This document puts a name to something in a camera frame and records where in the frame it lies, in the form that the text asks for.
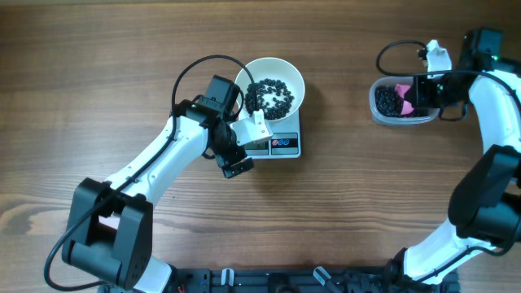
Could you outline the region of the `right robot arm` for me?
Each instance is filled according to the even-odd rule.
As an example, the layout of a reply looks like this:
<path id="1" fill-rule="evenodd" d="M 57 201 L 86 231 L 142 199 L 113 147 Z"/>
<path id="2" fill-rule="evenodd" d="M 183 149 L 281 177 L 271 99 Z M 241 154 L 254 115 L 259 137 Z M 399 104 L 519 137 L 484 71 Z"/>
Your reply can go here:
<path id="1" fill-rule="evenodd" d="M 411 72 L 405 100 L 439 113 L 456 104 L 476 111 L 483 156 L 454 189 L 448 218 L 419 244 L 402 249 L 381 278 L 388 290 L 428 291 L 459 265 L 481 253 L 505 255 L 520 240 L 520 62 L 501 56 L 502 32 L 475 28 L 463 38 L 457 65 L 441 48 L 421 41 L 426 72 Z"/>

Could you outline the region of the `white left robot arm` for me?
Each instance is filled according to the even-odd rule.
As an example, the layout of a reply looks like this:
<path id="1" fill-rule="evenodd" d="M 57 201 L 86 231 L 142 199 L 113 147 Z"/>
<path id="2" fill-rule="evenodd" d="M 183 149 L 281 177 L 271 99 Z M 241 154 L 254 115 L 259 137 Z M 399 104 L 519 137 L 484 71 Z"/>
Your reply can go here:
<path id="1" fill-rule="evenodd" d="M 233 112 L 242 94 L 233 81 L 214 76 L 205 94 L 173 105 L 162 134 L 125 168 L 105 181 L 84 179 L 54 249 L 63 262 L 95 276 L 96 286 L 170 290 L 176 269 L 152 255 L 154 207 L 207 150 L 226 178 L 252 169 L 244 148 L 252 139 Z"/>

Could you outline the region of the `pink scoop blue handle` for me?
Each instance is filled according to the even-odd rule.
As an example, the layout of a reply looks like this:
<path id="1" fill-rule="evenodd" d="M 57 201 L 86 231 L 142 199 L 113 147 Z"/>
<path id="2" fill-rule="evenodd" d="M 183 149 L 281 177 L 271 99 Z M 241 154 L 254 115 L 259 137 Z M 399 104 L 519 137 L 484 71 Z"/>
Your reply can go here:
<path id="1" fill-rule="evenodd" d="M 411 88 L 410 85 L 397 84 L 395 86 L 395 92 L 397 93 L 397 95 L 399 96 L 401 101 L 403 102 L 403 105 L 401 108 L 402 116 L 407 116 L 414 111 L 412 104 L 405 99 L 405 94 L 410 90 L 410 88 Z"/>

